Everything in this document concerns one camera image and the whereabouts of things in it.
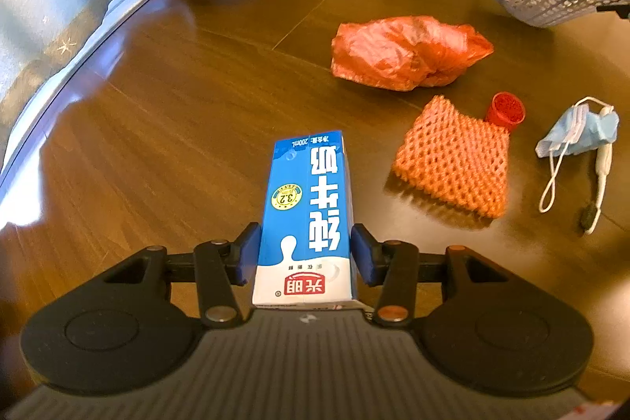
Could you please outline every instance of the red plastic cup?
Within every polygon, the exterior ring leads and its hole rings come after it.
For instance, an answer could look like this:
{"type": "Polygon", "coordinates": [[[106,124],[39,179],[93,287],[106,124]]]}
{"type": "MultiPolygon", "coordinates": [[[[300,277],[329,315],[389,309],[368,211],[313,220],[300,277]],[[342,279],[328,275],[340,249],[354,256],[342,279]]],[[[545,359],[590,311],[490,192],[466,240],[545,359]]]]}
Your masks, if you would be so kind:
{"type": "Polygon", "coordinates": [[[502,91],[492,97],[485,119],[512,132],[525,119],[525,106],[516,95],[502,91]]]}

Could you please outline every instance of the ribbed gray plate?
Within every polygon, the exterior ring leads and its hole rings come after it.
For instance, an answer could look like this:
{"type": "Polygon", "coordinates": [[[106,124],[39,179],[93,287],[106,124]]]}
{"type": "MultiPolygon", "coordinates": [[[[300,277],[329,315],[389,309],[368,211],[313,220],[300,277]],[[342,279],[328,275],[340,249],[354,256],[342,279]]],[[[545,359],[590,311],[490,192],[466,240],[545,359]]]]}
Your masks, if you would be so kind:
{"type": "Polygon", "coordinates": [[[244,326],[208,332],[153,385],[113,397],[41,386],[7,418],[556,420],[584,400],[574,389],[536,399],[469,390],[434,369],[411,335],[379,329],[360,310],[256,310],[244,326]]]}

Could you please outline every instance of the surgical mask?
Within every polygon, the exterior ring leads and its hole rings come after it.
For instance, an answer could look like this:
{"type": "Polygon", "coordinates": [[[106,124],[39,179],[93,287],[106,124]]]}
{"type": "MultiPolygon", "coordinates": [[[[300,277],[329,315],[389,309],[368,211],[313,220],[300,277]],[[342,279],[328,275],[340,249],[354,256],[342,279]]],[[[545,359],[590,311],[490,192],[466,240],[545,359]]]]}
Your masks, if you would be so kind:
{"type": "Polygon", "coordinates": [[[595,150],[617,139],[619,116],[614,107],[597,98],[585,97],[578,101],[560,117],[549,134],[536,145],[538,157],[549,157],[551,178],[538,205],[540,212],[548,211],[556,198],[556,176],[565,155],[576,155],[595,150]],[[592,113],[587,102],[591,100],[603,106],[599,114],[592,113]],[[547,206],[544,201],[551,191],[547,206]]]}

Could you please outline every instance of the milk carton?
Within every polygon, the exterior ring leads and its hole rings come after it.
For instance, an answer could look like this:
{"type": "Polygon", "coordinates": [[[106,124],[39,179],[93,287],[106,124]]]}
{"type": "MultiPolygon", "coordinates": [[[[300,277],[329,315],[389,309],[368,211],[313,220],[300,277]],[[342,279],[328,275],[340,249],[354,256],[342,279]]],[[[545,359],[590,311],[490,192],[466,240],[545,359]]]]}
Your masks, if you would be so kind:
{"type": "Polygon", "coordinates": [[[351,228],[341,132],[278,141],[265,200],[254,305],[356,307],[351,228]]]}

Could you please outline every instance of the orange foam fruit net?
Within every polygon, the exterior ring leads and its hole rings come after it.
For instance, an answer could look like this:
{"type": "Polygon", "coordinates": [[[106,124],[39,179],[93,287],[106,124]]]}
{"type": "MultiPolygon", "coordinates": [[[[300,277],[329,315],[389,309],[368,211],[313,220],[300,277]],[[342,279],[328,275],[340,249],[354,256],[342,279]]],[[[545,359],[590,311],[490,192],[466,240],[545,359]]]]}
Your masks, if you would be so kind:
{"type": "Polygon", "coordinates": [[[434,97],[407,132],[393,171],[431,197],[498,218],[507,201],[510,136],[434,97]]]}

